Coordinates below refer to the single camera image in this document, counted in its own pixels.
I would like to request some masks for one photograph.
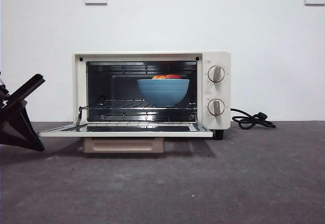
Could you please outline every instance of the blue bowl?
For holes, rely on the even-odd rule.
[[[188,79],[138,79],[143,98],[156,107],[172,107],[181,102],[188,85]]]

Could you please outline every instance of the black stand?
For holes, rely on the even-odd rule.
[[[214,133],[215,140],[222,140],[223,139],[223,130],[216,130]]]
[[[12,95],[9,95],[5,85],[0,83],[0,144],[44,150],[30,123],[25,109],[27,102],[24,100],[44,82],[43,76],[36,74]]]

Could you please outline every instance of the oven knob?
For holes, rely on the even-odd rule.
[[[224,78],[224,69],[219,66],[214,66],[210,68],[208,77],[214,83],[221,82]]]
[[[219,116],[224,112],[224,103],[221,100],[211,100],[208,104],[211,115]]]

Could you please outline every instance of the oven hinge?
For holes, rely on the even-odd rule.
[[[83,107],[79,106],[79,114],[78,114],[78,120],[77,120],[76,126],[80,125],[80,121],[82,118],[82,109],[83,109]]]

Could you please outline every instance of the oven foot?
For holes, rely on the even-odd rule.
[[[222,140],[223,139],[223,130],[216,130],[214,133],[215,140]]]

